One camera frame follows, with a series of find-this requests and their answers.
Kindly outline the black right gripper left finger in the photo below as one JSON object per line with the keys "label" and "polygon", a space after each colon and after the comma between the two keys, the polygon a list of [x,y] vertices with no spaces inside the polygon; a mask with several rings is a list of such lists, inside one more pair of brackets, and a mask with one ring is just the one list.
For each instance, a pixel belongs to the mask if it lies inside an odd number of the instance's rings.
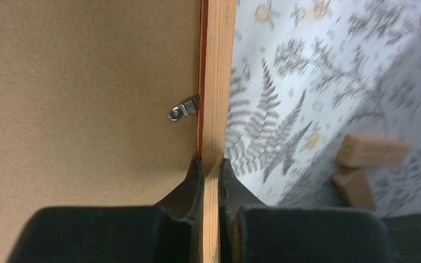
{"label": "black right gripper left finger", "polygon": [[194,158],[185,179],[155,204],[167,214],[157,247],[163,262],[202,262],[203,194],[203,165]]}

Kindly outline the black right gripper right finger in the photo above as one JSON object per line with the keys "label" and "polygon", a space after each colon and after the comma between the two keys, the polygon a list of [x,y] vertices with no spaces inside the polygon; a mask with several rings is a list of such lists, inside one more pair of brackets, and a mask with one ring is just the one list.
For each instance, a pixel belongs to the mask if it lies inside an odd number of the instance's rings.
{"label": "black right gripper right finger", "polygon": [[227,158],[221,162],[218,185],[221,262],[264,262],[269,207],[237,179]]}

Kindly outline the brown cardboard backing board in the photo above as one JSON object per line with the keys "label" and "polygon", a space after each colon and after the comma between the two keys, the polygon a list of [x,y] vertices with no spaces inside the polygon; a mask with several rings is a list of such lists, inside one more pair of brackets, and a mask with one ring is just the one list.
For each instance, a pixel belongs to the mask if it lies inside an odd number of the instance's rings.
{"label": "brown cardboard backing board", "polygon": [[39,209],[163,198],[196,154],[200,1],[0,1],[0,262]]}

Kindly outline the orange wooden picture frame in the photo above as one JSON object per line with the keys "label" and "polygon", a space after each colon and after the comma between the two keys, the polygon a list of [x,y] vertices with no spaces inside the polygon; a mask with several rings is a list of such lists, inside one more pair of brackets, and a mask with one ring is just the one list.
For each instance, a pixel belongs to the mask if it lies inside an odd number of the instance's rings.
{"label": "orange wooden picture frame", "polygon": [[197,155],[204,167],[198,262],[214,262],[219,244],[218,178],[224,158],[236,1],[202,1]]}

